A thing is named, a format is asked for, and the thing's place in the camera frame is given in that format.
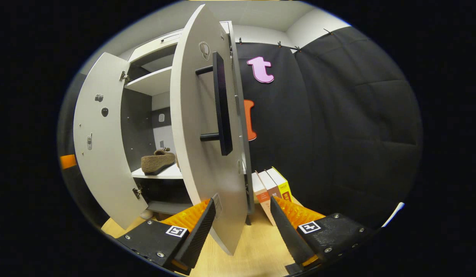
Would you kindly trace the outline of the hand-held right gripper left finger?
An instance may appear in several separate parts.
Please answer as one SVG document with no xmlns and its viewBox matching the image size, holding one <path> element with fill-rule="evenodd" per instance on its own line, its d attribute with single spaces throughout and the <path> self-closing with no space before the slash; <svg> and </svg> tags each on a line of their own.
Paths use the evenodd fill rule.
<svg viewBox="0 0 476 277">
<path fill-rule="evenodd" d="M 117 241 L 150 263 L 190 275 L 216 216 L 209 198 L 163 221 L 146 220 Z"/>
</svg>

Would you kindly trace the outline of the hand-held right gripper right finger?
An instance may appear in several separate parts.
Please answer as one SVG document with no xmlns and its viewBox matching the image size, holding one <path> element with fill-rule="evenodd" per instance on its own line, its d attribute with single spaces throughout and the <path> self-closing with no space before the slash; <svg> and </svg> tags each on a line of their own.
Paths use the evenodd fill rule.
<svg viewBox="0 0 476 277">
<path fill-rule="evenodd" d="M 343 214 L 322 215 L 278 197 L 271 197 L 270 212 L 294 260 L 286 266 L 291 275 L 330 266 L 375 234 Z"/>
</svg>

